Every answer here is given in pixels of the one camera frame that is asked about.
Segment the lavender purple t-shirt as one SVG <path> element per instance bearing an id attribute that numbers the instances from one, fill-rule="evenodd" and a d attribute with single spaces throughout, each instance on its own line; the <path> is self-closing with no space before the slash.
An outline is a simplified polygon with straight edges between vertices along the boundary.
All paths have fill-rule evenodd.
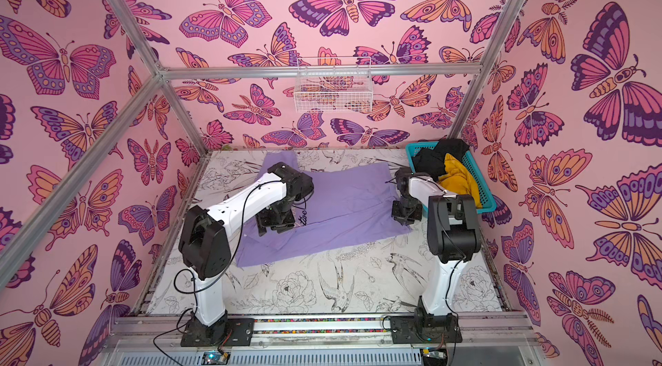
<path id="1" fill-rule="evenodd" d="M 314 193 L 307 200 L 306 222 L 299 222 L 285 233 L 261 237 L 255 221 L 246 221 L 235 259 L 238 267 L 271 264 L 411 232 L 391 216 L 392 202 L 398 199 L 398 193 L 386 161 L 306 174 L 314 184 Z"/>

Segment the teal plastic laundry basket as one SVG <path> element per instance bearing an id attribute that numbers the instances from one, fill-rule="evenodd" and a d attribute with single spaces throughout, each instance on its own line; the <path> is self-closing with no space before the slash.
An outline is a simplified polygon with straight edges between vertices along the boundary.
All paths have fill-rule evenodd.
<path id="1" fill-rule="evenodd" d="M 421 149 L 429 149 L 433 150 L 434 147 L 438 145 L 438 141 L 422 141 L 422 142 L 416 142 L 412 144 L 408 144 L 405 146 L 405 152 L 408 156 L 410 168 L 412 171 L 417 172 L 417 168 L 415 167 L 415 164 L 413 163 L 413 158 L 417 155 L 417 153 Z M 477 165 L 472 152 L 468 150 L 462 157 L 461 162 L 463 165 L 467 168 L 467 170 L 471 173 L 473 176 L 474 180 L 476 181 L 478 187 L 479 187 L 479 195 L 480 195 L 480 200 L 481 204 L 483 207 L 481 209 L 477 210 L 478 214 L 487 214 L 488 212 L 494 212 L 497 209 L 497 204 L 496 200 L 491 193 L 491 190 L 487 184 L 487 182 L 484 179 L 484 176 L 482 175 L 479 166 Z"/>

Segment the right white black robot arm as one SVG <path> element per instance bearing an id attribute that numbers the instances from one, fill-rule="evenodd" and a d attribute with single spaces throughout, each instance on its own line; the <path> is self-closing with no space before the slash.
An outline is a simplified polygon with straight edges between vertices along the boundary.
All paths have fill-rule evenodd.
<path id="1" fill-rule="evenodd" d="M 453 296 L 465 266 L 481 250 L 478 212 L 472 195 L 441 187 L 431 176 L 401 168 L 395 174 L 399 198 L 391 217 L 403 226 L 426 219 L 426 241 L 436 258 L 432 279 L 419 297 L 415 318 L 437 326 L 455 314 Z"/>

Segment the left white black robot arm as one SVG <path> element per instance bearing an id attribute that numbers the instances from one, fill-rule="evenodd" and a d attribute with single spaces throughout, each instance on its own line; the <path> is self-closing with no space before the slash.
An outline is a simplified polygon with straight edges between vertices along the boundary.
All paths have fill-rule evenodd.
<path id="1" fill-rule="evenodd" d="M 227 317 L 221 278 L 236 255 L 230 247 L 232 236 L 242 235 L 251 219 L 261 237 L 268 231 L 287 233 L 295 229 L 292 208 L 303 205 L 313 193 L 311 176 L 278 162 L 237 195 L 208 209 L 195 206 L 187 211 L 179 252 L 192 272 L 191 294 L 196 300 L 198 323 L 212 327 Z"/>

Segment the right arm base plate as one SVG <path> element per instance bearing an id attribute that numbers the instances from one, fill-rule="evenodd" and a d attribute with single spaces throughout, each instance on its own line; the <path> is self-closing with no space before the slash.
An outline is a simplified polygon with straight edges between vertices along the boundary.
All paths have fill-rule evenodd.
<path id="1" fill-rule="evenodd" d="M 389 317 L 394 344 L 409 345 L 439 345 L 441 342 L 462 343 L 458 319 L 453 314 L 433 316 L 429 319 L 419 319 L 415 316 Z"/>

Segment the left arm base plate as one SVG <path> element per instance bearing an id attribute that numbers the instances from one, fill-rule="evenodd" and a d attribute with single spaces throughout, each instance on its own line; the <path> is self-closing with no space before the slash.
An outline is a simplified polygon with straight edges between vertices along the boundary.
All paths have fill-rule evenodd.
<path id="1" fill-rule="evenodd" d="M 193 318 L 184 328 L 180 345 L 184 348 L 244 347 L 251 344 L 253 331 L 254 319 L 251 318 L 223 317 L 212 326 Z"/>

